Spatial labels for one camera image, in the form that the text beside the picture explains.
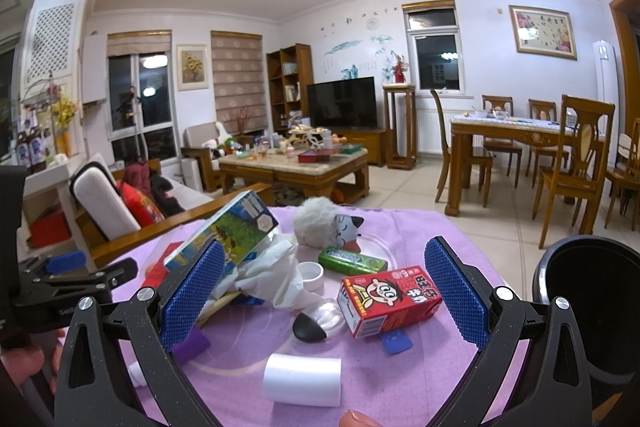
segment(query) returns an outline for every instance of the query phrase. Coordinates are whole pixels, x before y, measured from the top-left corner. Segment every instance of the sunflower painting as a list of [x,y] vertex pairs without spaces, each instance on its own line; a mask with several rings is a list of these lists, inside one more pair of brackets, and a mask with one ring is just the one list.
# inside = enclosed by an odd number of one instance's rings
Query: sunflower painting
[[178,45],[178,89],[206,89],[208,59],[206,45]]
[[567,12],[527,6],[509,8],[518,52],[578,58]]

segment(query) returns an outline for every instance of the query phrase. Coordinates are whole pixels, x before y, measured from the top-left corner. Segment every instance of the tv stand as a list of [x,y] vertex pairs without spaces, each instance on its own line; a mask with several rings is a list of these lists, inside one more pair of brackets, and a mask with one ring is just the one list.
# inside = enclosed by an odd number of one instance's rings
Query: tv stand
[[385,164],[385,130],[384,129],[353,129],[333,128],[332,132],[344,136],[349,143],[361,143],[367,150],[367,162],[375,163],[378,167]]

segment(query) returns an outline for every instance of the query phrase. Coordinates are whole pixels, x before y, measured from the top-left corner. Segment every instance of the flower vase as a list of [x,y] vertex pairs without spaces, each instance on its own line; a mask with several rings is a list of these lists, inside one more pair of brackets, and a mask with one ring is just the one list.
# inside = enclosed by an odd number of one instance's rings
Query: flower vase
[[68,130],[56,131],[56,149],[58,149],[58,154],[66,154],[68,158],[71,158],[71,139]]

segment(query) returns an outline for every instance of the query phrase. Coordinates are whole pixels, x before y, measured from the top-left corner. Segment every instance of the wooden pedestal stand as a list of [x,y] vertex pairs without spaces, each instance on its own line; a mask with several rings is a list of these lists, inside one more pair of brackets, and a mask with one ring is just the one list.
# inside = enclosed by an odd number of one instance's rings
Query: wooden pedestal stand
[[[413,169],[417,150],[415,126],[414,84],[383,84],[385,93],[386,166],[390,169]],[[396,119],[396,94],[404,94],[406,101],[406,156],[398,154],[398,120]],[[389,96],[391,115],[389,116]]]

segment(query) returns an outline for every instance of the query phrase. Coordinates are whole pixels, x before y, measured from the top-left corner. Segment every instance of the television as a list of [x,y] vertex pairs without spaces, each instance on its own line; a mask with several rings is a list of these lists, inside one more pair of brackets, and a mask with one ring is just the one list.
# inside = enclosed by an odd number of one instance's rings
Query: television
[[314,127],[377,128],[376,87],[372,76],[306,86]]

